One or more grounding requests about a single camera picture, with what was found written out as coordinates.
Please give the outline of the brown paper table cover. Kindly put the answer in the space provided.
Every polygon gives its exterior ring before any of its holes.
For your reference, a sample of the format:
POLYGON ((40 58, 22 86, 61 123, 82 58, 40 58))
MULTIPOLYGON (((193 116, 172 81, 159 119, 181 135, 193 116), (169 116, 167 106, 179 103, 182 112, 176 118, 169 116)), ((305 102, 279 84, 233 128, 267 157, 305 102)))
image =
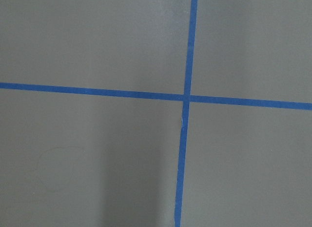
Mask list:
POLYGON ((309 227, 312 0, 0 0, 3 227, 309 227))

